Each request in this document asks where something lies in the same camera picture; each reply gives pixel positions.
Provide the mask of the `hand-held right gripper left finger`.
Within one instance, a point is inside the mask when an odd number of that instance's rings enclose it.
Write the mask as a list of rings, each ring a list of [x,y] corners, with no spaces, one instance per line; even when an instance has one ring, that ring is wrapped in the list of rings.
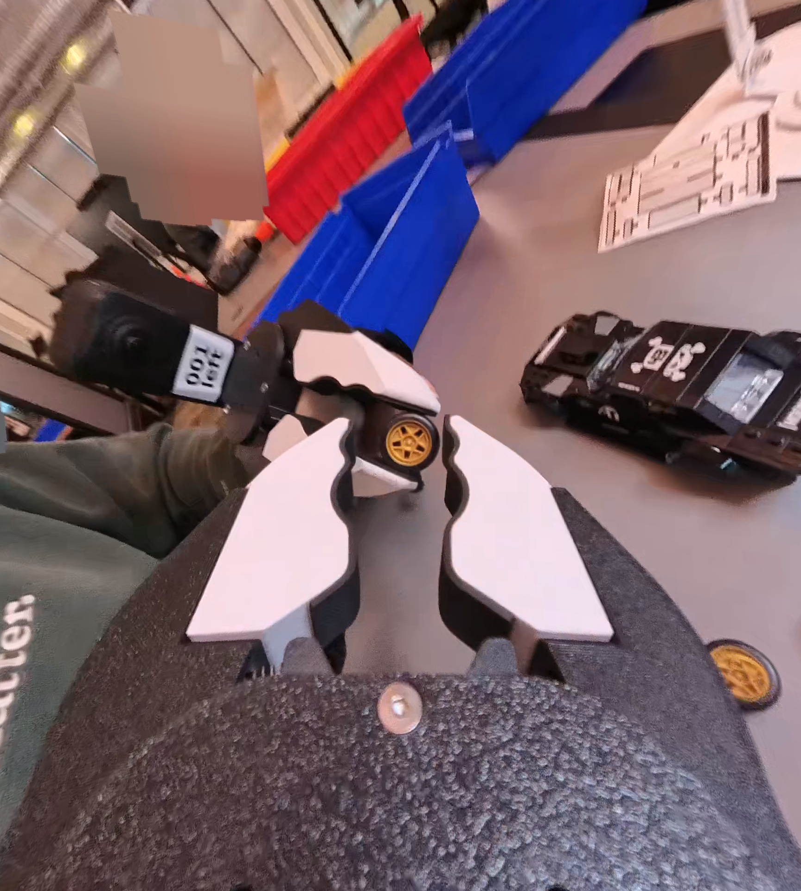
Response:
[[[296,639],[336,646],[360,607],[347,512],[353,427],[339,418],[291,446],[247,486],[186,627],[194,643],[258,641],[270,666]]]

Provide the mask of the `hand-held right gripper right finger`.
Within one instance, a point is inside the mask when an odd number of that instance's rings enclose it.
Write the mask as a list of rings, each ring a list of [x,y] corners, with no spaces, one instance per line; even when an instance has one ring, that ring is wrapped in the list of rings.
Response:
[[[551,641],[610,644],[615,632],[550,483],[517,452],[446,415],[449,512],[439,613],[472,651],[509,640],[516,655]]]

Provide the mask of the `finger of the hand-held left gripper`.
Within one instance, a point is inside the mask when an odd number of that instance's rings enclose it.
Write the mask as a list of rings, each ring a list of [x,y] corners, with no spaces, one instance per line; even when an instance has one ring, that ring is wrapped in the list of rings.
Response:
[[[262,448],[262,457],[273,462],[283,453],[310,436],[294,415],[284,416],[268,433]],[[382,465],[357,457],[352,467],[353,495],[359,498],[376,498],[398,493],[418,492],[418,482],[389,471]]]
[[[294,376],[325,394],[348,394],[432,416],[441,411],[438,393],[424,376],[359,331],[303,330],[295,344]]]

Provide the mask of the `black lego wheel gold hub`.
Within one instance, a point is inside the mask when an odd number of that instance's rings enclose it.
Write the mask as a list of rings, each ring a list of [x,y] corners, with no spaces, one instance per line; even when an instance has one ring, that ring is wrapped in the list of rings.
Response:
[[[379,455],[398,473],[420,473],[439,454],[440,438],[436,423],[417,413],[400,413],[381,425],[378,434]]]
[[[763,652],[734,639],[709,641],[706,650],[742,710],[763,711],[777,703],[782,694],[782,679]]]

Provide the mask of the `blue storage bin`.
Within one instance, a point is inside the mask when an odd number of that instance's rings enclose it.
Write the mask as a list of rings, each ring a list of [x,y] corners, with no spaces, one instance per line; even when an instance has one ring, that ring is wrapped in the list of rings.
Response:
[[[257,321],[312,301],[414,349],[479,218],[446,123],[342,195]]]
[[[501,161],[638,20],[646,1],[510,1],[406,102],[410,142],[450,128],[466,167]]]

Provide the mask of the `black lego car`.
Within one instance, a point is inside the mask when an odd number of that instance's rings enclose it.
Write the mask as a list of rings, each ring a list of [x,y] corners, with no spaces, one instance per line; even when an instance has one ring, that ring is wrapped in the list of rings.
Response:
[[[801,477],[798,331],[577,314],[545,338],[519,388],[569,427],[667,464]]]

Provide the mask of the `person's left forearm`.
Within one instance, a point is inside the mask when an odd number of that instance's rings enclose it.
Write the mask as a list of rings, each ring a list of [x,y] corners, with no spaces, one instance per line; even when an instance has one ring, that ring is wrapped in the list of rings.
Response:
[[[155,558],[172,551],[265,466],[257,446],[218,429],[173,429],[85,439],[75,465],[93,486],[87,526]]]

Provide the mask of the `red storage bin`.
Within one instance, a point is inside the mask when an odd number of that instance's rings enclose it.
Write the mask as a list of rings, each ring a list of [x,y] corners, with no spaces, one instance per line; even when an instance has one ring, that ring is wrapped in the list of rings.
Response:
[[[414,14],[358,63],[266,163],[264,216],[302,242],[405,130],[403,107],[432,73]]]

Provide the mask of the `white sticker sheet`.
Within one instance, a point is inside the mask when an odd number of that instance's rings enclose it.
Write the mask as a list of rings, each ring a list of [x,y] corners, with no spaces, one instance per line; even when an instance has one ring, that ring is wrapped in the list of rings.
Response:
[[[615,251],[776,198],[773,118],[764,111],[608,174],[597,251]]]

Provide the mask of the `white booklet stand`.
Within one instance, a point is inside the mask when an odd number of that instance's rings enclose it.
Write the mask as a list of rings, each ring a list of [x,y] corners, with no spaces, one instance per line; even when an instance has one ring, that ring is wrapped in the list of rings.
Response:
[[[768,113],[773,170],[801,180],[801,22],[759,39],[745,2],[720,3],[731,62],[655,149],[664,157],[723,126]]]

